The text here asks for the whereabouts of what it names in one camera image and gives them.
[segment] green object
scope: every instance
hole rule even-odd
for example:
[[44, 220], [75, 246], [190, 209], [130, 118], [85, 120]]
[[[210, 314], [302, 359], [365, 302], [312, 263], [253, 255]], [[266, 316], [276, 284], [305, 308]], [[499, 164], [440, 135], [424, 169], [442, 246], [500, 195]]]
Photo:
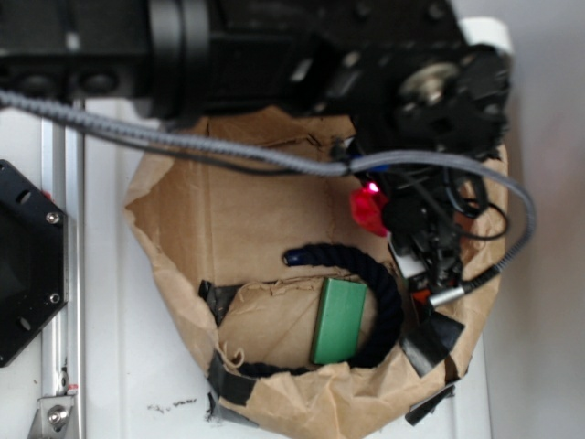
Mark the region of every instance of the green object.
[[338, 363], [356, 354], [367, 286], [325, 279], [314, 331], [311, 361]]

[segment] white wall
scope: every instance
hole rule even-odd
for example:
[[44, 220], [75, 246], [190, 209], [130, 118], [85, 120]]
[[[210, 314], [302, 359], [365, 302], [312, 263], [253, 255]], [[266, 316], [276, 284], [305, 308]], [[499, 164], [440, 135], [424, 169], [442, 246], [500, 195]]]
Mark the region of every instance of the white wall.
[[[538, 231], [504, 275], [484, 332], [495, 439], [585, 435], [585, 3], [453, 0], [516, 49], [507, 142]], [[513, 213], [521, 210], [513, 206]]]

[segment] wire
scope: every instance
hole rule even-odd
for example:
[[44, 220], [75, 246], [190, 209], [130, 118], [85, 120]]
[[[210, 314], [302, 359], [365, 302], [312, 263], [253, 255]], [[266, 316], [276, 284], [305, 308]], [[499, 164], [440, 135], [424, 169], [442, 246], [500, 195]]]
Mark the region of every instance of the wire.
[[45, 117], [67, 126], [87, 129], [93, 133], [109, 133], [116, 136], [143, 140], [157, 145], [171, 145], [201, 152], [233, 155], [249, 160], [272, 163], [296, 172], [321, 177], [340, 177], [366, 171], [375, 172], [373, 169], [380, 166], [411, 164], [449, 167], [490, 178], [507, 187], [522, 200], [526, 208], [526, 226], [522, 236], [505, 253], [504, 257], [484, 272], [484, 276], [481, 279], [481, 276], [478, 276], [475, 279], [477, 283], [469, 283], [469, 288], [475, 288], [478, 283], [487, 282], [485, 279], [489, 276], [493, 277], [495, 274], [502, 272], [528, 244], [537, 226], [537, 213], [534, 201], [519, 183], [463, 155], [430, 151], [397, 150], [366, 155], [347, 163], [322, 163], [308, 158], [286, 154], [281, 151], [273, 151], [225, 140], [211, 139], [191, 134], [161, 133], [142, 126], [123, 123], [97, 114], [70, 108], [58, 102], [27, 98], [11, 91], [0, 90], [0, 105], [14, 107], [18, 110]]
[[472, 184], [473, 192], [475, 194], [475, 203], [477, 208], [472, 207], [469, 203], [466, 203], [464, 199], [459, 195], [459, 190], [455, 185], [452, 178], [452, 172], [444, 167], [443, 171], [443, 184], [445, 186], [445, 192], [447, 198], [451, 201], [452, 206], [462, 213], [467, 218], [475, 220], [479, 217], [488, 207], [489, 200], [487, 197], [487, 191], [485, 190], [484, 182], [481, 178], [474, 175], [467, 175], [466, 179]]
[[[474, 240], [474, 241], [496, 241], [496, 240], [503, 238], [509, 232], [510, 221], [509, 221], [508, 216], [505, 214], [505, 212], [502, 208], [500, 208], [499, 206], [495, 205], [492, 202], [489, 202], [488, 206], [490, 208], [494, 209], [497, 213], [499, 213], [500, 216], [504, 219], [504, 224], [505, 224], [504, 229], [502, 231], [496, 233], [495, 235], [490, 235], [490, 236], [475, 235], [473, 233], [470, 233], [468, 231], [463, 230], [459, 224], [454, 222], [453, 219], [447, 214], [445, 209], [443, 209], [439, 205], [437, 200], [431, 195], [431, 193], [419, 181], [412, 178], [410, 175], [408, 175], [407, 173], [405, 173], [403, 171], [390, 170], [388, 172], [391, 174], [396, 174], [397, 176], [400, 176], [403, 179], [405, 179], [407, 182], [409, 182], [409, 185], [414, 187], [414, 189], [419, 193], [419, 195], [429, 204], [431, 209], [433, 209], [435, 211], [435, 213], [437, 214], [439, 219], [450, 230], [454, 231], [455, 233], [457, 233], [460, 236], [463, 236], [464, 238], [467, 238], [469, 240]], [[475, 202], [476, 200], [473, 198], [465, 198], [464, 201]]]
[[231, 163], [228, 160], [222, 160], [215, 157], [210, 157], [207, 155], [198, 155], [192, 152], [186, 151], [174, 151], [171, 149], [165, 149], [159, 146], [153, 145], [146, 145], [140, 144], [138, 142], [133, 142], [131, 140], [122, 139], [120, 137], [116, 137], [113, 135], [107, 135], [103, 133], [95, 133], [90, 130], [83, 129], [81, 127], [74, 127], [80, 133], [89, 135], [91, 137], [95, 137], [101, 140], [105, 140], [107, 142], [112, 142], [117, 145], [126, 146], [131, 149], [136, 149], [139, 151], [143, 151], [149, 154], [157, 154], [157, 155], [166, 155], [173, 158], [179, 158], [184, 160], [191, 160], [194, 162], [202, 163], [204, 165], [215, 166], [223, 169], [227, 169], [229, 171], [239, 172], [241, 174], [246, 174], [255, 177], [278, 177], [278, 176], [299, 176], [298, 172], [292, 171], [290, 169], [260, 169], [255, 167], [248, 167], [242, 166], [235, 163]]

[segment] crumpled paper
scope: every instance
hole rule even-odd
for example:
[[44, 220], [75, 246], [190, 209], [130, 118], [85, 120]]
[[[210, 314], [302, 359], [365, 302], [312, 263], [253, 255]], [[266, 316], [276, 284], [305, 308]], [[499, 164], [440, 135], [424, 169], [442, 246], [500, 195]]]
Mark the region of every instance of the crumpled paper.
[[[320, 160], [328, 158], [336, 139], [354, 133], [345, 117], [292, 119], [274, 108], [204, 119], [191, 132]], [[487, 165], [506, 171], [505, 160]], [[351, 218], [349, 193], [357, 187], [353, 177], [250, 177], [168, 157], [144, 157], [128, 189], [124, 214], [150, 258], [177, 330], [204, 373], [214, 350], [221, 352], [228, 368], [243, 360], [307, 365], [321, 278], [347, 273], [287, 268], [281, 260], [284, 251], [336, 242], [391, 264], [386, 241], [361, 230]], [[488, 191], [495, 204], [505, 207], [504, 189], [488, 183]], [[490, 211], [472, 224], [472, 232], [491, 234], [501, 227], [502, 220]], [[503, 241], [464, 240], [465, 276], [473, 277], [497, 261], [504, 248]], [[247, 285], [220, 329], [197, 295], [202, 280]], [[261, 285], [279, 280], [280, 290]], [[448, 364], [423, 378], [397, 344], [374, 369], [350, 369], [341, 363], [298, 377], [282, 373], [259, 380], [244, 406], [224, 399], [220, 403], [291, 438], [362, 438], [404, 415], [447, 380], [465, 375], [498, 285], [495, 279], [439, 309], [465, 324], [465, 330]], [[375, 301], [371, 296], [368, 301], [362, 340], [375, 315]], [[411, 315], [408, 299], [405, 308]]]

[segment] gray braided cable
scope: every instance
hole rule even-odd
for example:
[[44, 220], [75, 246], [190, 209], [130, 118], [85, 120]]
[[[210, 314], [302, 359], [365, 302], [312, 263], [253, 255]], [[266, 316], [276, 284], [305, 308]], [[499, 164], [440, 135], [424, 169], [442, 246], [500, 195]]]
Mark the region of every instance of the gray braided cable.
[[380, 166], [416, 164], [455, 168], [490, 178], [504, 185], [520, 197], [526, 208], [525, 231], [520, 239], [506, 252], [502, 260], [494, 265], [493, 268], [498, 273], [502, 272], [527, 245], [537, 226], [534, 202], [528, 192], [519, 183], [463, 155], [410, 150], [387, 151], [356, 158], [349, 164], [339, 162], [322, 163], [266, 148], [211, 139], [199, 135], [163, 133], [131, 123], [116, 121], [97, 114], [83, 112], [58, 102], [27, 98], [11, 91], [0, 90], [0, 105], [14, 107], [18, 110], [29, 112], [64, 125], [77, 128], [81, 127], [89, 133], [107, 133], [118, 137], [130, 137], [152, 144], [171, 145], [214, 154], [233, 155], [251, 160], [259, 160], [303, 174], [321, 177], [340, 177], [364, 171], [374, 172], [371, 170]]

